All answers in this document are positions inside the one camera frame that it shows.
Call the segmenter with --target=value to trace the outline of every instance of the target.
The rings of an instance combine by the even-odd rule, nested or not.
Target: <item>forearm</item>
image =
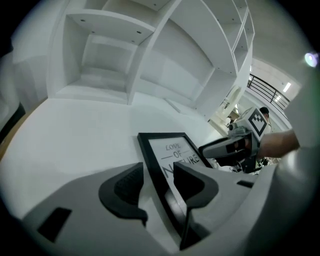
[[[281,158],[299,146],[293,130],[265,134],[260,142],[258,158]]]

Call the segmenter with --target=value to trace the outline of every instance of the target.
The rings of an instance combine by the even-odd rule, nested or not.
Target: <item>black metal railing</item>
[[[281,114],[283,114],[283,111],[290,103],[290,100],[288,100],[288,98],[286,98],[286,96],[284,96],[280,91],[253,74],[250,74],[247,87],[265,98],[275,106]]]

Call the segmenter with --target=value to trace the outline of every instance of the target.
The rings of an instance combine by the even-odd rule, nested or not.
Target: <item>white table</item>
[[[144,162],[138,133],[185,132],[199,147],[220,138],[201,116],[178,113],[164,99],[137,93],[132,105],[48,99],[20,127],[0,162],[0,189],[11,214],[22,219],[67,182],[109,168]],[[175,232],[144,168],[139,207],[147,230],[170,252]]]

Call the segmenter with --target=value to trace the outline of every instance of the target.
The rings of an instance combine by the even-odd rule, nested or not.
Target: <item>framed sign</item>
[[[184,133],[139,133],[138,141],[155,190],[173,226],[181,235],[187,205],[174,185],[174,162],[212,168]]]

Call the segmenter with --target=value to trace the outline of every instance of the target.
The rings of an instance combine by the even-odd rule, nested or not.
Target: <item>shelving unit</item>
[[[237,70],[239,71],[248,54],[248,43],[247,43],[246,33],[244,29],[241,32],[240,38],[236,44],[233,54],[234,54]]]
[[[130,105],[140,92],[207,118],[253,37],[245,0],[66,1],[50,39],[48,96]]]
[[[251,18],[250,11],[248,12],[248,15],[246,17],[244,30],[246,34],[246,41],[248,43],[248,48],[250,48],[255,36],[255,29],[254,29],[254,24]]]

